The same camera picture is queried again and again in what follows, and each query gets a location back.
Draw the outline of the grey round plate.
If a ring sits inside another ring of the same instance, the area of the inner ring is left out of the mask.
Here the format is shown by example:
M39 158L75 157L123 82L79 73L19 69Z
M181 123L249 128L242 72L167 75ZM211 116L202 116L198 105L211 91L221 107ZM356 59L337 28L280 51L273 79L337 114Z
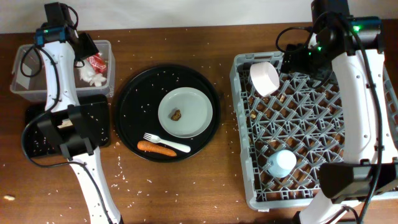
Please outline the grey round plate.
M170 119L174 110L180 110L178 121ZM158 107L158 119L163 129L178 138L192 138L210 125L213 106L210 99L200 90L181 87L166 94Z

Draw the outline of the white tissue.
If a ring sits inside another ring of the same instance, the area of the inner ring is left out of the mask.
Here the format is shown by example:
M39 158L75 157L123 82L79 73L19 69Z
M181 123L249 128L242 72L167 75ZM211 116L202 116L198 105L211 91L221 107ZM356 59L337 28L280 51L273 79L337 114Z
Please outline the white tissue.
M102 86L106 81L106 78L101 73L96 73L94 68L90 64L86 64L78 69L80 74L80 80L87 82L90 86L95 87Z

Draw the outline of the red snack wrapper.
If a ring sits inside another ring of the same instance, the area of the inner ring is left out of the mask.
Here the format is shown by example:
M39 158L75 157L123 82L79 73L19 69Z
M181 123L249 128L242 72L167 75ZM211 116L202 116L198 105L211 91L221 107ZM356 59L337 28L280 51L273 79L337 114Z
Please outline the red snack wrapper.
M87 58L96 73L104 73L107 70L106 62L101 56L101 53L97 53Z

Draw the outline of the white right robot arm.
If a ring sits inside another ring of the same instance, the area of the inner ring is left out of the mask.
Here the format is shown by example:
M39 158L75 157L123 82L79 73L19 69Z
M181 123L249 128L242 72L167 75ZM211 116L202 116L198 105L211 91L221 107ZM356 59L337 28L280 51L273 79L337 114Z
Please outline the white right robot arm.
M346 212L364 219L371 199L397 185L397 148L384 91L384 38L376 16L354 17L346 1L314 0L313 24L303 44L288 45L282 73L319 78L329 70L338 82L345 126L342 162L324 163L320 190L294 223L336 223Z

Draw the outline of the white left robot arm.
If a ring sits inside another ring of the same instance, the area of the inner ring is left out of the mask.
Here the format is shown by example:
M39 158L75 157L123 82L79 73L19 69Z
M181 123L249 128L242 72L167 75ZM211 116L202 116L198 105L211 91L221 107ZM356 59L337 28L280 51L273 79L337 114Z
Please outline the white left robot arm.
M26 149L27 133L38 127L55 151L62 155L79 182L90 214L91 223L122 223L120 211L113 202L101 165L98 131L100 122L109 121L104 95L94 95L90 107L100 113L99 120L89 117L80 104L74 69L99 51L89 34L79 34L78 20L71 19L74 9L64 3L45 4L47 21L34 35L31 50L45 70L47 99L44 111L29 121L21 135Z

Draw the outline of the pink bowl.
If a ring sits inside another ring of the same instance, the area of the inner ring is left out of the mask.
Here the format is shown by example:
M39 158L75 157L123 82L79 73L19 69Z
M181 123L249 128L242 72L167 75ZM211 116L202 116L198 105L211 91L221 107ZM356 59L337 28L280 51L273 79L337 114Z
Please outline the pink bowl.
M252 64L250 77L253 86L261 96L269 96L279 89L279 75L270 62Z

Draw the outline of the light blue plastic cup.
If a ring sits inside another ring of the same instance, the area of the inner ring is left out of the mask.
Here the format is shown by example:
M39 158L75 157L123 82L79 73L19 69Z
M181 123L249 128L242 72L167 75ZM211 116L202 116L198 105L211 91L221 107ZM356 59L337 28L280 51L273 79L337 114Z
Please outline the light blue plastic cup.
M297 163L296 156L289 150L281 150L270 156L268 159L270 167L268 172L277 178L287 177Z

